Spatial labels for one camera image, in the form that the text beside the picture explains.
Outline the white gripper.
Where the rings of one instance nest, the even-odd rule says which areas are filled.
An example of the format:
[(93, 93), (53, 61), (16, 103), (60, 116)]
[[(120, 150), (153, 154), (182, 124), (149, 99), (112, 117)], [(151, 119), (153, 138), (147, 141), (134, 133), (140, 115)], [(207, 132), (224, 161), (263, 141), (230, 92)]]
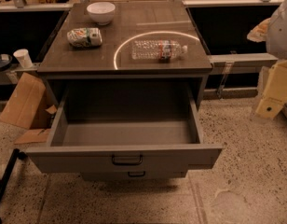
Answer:
[(287, 0), (270, 19), (257, 24), (247, 34), (247, 39), (257, 43), (266, 41), (269, 54), (285, 59), (270, 68), (264, 66), (258, 79), (254, 115), (259, 119), (274, 119), (287, 104)]

